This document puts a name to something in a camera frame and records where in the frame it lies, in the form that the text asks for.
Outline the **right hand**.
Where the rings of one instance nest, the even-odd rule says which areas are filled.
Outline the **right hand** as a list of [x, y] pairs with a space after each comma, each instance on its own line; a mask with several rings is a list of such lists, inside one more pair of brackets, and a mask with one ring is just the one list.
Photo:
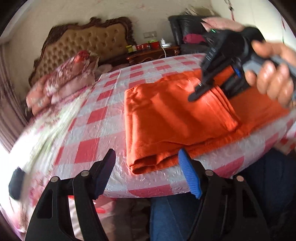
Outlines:
[[[290, 65], [295, 66], [295, 51], [283, 43], [253, 41], [252, 47], [255, 53], [262, 58], [267, 59], [278, 55]], [[256, 86], [261, 94], [266, 94], [285, 108], [295, 108], [295, 101], [292, 100], [293, 80], [285, 63], [276, 67], [271, 61], [265, 61], [258, 74], [247, 71], [245, 78], [247, 83], [250, 86]]]

